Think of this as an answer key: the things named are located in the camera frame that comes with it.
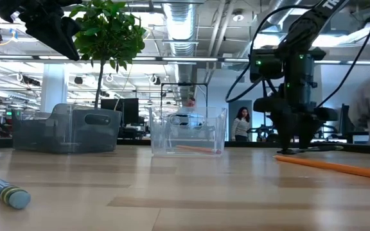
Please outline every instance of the cable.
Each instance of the cable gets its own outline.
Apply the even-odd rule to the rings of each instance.
[[[127,80],[125,80],[125,84],[123,85],[122,92],[121,92],[121,94],[119,95],[118,100],[116,101],[116,104],[115,104],[114,110],[116,110],[116,107],[118,106],[119,100],[121,99],[122,94],[123,94],[123,92],[124,92],[124,90],[125,90],[125,87],[127,86],[129,76],[131,75],[132,66],[133,66],[133,65],[131,65],[131,66],[130,66],[130,68],[129,68],[129,73],[128,73],[128,76],[127,76]]]
[[[289,10],[289,9],[293,9],[293,8],[296,8],[296,9],[305,9],[305,10],[310,10],[313,8],[313,6],[299,6],[299,5],[292,5],[292,6],[284,6],[284,7],[281,7],[281,8],[278,8],[276,10],[274,10],[273,12],[270,12],[260,23],[260,25],[258,26],[258,29],[256,29],[255,31],[255,34],[252,38],[252,42],[251,42],[251,48],[250,48],[250,54],[252,54],[252,50],[254,49],[254,41],[256,39],[256,37],[258,36],[258,34],[260,33],[261,29],[262,29],[262,26],[266,23],[267,19],[274,15],[275,13],[278,13],[278,12],[281,12],[283,10]],[[227,103],[232,103],[233,101],[236,101],[240,98],[242,98],[244,95],[246,95],[249,91],[251,91],[255,86],[257,86],[257,84],[260,82],[260,81],[255,81],[255,83],[253,83],[247,90],[243,91],[241,94],[237,95],[235,98],[233,99],[229,99],[229,95],[231,94],[232,90],[235,88],[236,84],[242,79],[243,75],[248,71],[249,67],[251,66],[251,63],[249,63],[246,68],[242,71],[241,75],[239,75],[239,77],[237,77],[237,79],[235,80],[235,82],[232,84],[231,88],[228,90],[228,93],[226,94],[226,97],[225,97],[225,101]]]
[[[362,54],[364,48],[366,47],[367,43],[369,42],[369,39],[370,39],[370,31],[369,31],[369,33],[366,36],[366,39],[365,39],[364,44],[362,44],[362,47],[359,49],[359,52],[358,52],[357,56],[355,57],[352,65],[351,65],[351,67],[349,68],[349,70],[345,74],[344,78],[340,82],[339,86],[326,99],[324,99],[317,107],[323,106],[323,104],[326,103],[330,98],[332,98],[332,96],[335,95],[339,91],[339,89],[343,86],[343,84],[345,83],[346,79],[351,74],[351,71],[352,71],[353,67],[355,66],[355,64],[357,63],[357,61],[358,61],[360,55]]]

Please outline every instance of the wooden table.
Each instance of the wooden table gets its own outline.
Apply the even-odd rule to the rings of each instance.
[[[0,231],[370,231],[370,179],[278,163],[276,150],[152,157],[147,146],[51,155],[0,150],[0,178],[30,192],[0,202]],[[297,157],[370,167],[370,155]]]

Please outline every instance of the orange pencil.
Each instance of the orange pencil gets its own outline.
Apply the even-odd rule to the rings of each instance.
[[[344,164],[334,164],[334,163],[327,163],[322,161],[316,160],[306,160],[301,158],[294,158],[294,157],[283,157],[283,156],[275,156],[275,159],[283,162],[289,162],[294,164],[300,164],[304,166],[310,167],[318,167],[321,169],[330,169],[334,171],[338,171],[341,173],[348,173],[352,175],[358,176],[365,176],[370,178],[370,169],[364,167],[355,167],[355,166],[347,166]]]
[[[201,148],[201,147],[193,147],[193,146],[185,146],[185,145],[177,145],[177,148],[184,149],[184,150],[192,150],[192,151],[200,151],[203,153],[210,153],[210,154],[221,154],[221,150],[212,150],[210,148]]]

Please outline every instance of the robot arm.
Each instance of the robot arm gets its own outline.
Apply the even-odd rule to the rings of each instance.
[[[332,16],[348,1],[322,0],[291,25],[278,48],[252,50],[251,82],[284,77],[275,96],[254,103],[255,111],[270,112],[281,153],[295,153],[289,150],[294,136],[299,137],[299,147],[306,149],[319,127],[326,121],[337,120],[336,111],[316,108],[316,102],[310,100],[311,89],[317,87],[313,82],[313,64],[326,54],[319,48],[310,48]]]
[[[304,13],[290,27],[288,34],[276,49],[276,56],[284,59],[290,53],[305,53],[311,47],[326,23],[349,0],[322,0]]]
[[[82,0],[0,0],[0,18],[13,23],[11,15],[19,12],[27,34],[78,61],[80,56],[72,36],[81,28],[73,19],[64,17],[61,7],[81,3]]]

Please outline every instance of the ventilation duct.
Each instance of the ventilation duct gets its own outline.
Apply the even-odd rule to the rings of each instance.
[[[173,56],[193,56],[195,44],[183,42],[184,40],[195,39],[195,4],[167,3],[163,4],[166,15],[166,28],[170,40],[180,40],[180,43],[170,43]],[[175,78],[177,83],[191,83],[192,65],[175,65]],[[191,94],[191,88],[179,87],[179,96],[184,102]]]

